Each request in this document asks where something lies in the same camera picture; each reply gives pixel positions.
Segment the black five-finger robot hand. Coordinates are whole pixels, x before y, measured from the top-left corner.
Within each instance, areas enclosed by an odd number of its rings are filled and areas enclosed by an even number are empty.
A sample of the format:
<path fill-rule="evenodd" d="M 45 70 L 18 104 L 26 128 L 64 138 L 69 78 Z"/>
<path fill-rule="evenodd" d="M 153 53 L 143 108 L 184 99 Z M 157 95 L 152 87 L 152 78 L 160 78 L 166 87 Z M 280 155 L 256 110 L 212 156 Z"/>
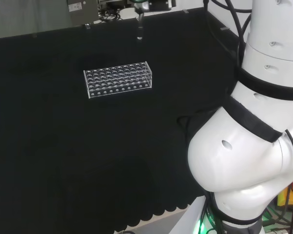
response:
<path fill-rule="evenodd" d="M 176 7 L 176 0 L 132 0 L 138 19 L 141 20 L 147 12 L 170 11 Z"/>

